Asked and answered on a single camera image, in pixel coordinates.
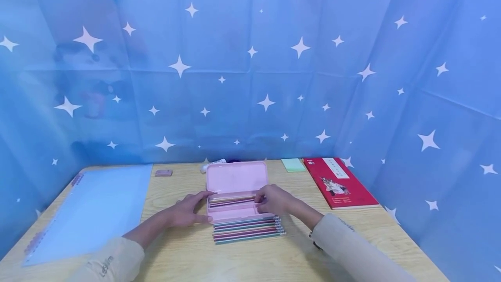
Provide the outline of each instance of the blue fabric wall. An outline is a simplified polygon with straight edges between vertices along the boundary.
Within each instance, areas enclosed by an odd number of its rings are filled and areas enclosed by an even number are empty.
[[[500,0],[0,0],[0,257],[88,165],[345,159],[501,280]]]

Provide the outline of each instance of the red book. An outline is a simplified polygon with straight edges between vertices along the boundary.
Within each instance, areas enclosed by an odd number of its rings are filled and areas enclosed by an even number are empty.
[[[303,160],[331,209],[366,208],[379,205],[341,159],[304,158]]]

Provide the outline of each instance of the pink eraser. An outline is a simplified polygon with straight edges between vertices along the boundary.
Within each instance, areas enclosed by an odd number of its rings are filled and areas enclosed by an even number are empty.
[[[172,170],[157,170],[155,176],[172,176]]]

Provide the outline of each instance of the sleeve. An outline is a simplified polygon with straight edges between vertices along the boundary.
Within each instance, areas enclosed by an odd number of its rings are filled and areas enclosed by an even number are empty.
[[[314,227],[311,237],[357,282],[416,281],[335,215],[325,215]]]
[[[138,243],[115,237],[81,266],[68,282],[131,282],[139,273],[144,250]]]

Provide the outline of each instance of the glue stick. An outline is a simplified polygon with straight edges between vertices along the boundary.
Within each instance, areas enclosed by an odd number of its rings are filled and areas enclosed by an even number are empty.
[[[206,164],[203,164],[201,167],[200,167],[200,172],[201,173],[205,173],[207,172],[207,167],[213,163],[226,163],[226,160],[225,159],[220,159],[220,160],[217,160],[217,161],[214,161],[214,162],[211,162],[211,163],[206,163]]]

